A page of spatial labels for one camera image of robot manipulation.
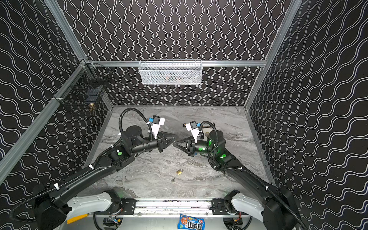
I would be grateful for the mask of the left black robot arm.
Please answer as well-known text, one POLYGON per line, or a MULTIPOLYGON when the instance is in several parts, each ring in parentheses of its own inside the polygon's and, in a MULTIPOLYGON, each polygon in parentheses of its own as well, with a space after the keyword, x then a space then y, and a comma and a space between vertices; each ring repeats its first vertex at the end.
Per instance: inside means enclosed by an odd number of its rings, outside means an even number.
POLYGON ((93 163, 76 174, 53 185, 37 185, 31 198, 10 210, 9 218, 16 222, 36 223, 40 230, 58 227, 73 210, 68 202, 82 190, 127 167, 140 154, 152 150, 163 152, 178 139, 177 134, 160 131, 162 120, 163 118, 156 115, 146 118, 136 108, 125 109, 119 116, 120 137, 116 143, 101 152, 93 163), (130 111, 137 113, 148 126, 147 137, 143 136, 140 126, 123 129, 123 118, 130 111))

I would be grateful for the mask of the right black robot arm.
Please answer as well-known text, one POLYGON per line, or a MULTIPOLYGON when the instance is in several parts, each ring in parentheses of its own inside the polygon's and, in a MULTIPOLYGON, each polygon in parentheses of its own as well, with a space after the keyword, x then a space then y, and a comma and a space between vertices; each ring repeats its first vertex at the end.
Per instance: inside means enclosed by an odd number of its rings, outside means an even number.
POLYGON ((245 213, 263 223, 268 230, 292 230, 296 225, 308 229, 302 221, 293 194, 266 182, 226 148, 221 130, 209 121, 192 121, 183 125, 192 136, 174 142, 174 146, 188 156, 202 155, 211 168, 234 179, 246 188, 255 199, 232 191, 224 198, 224 211, 245 213))

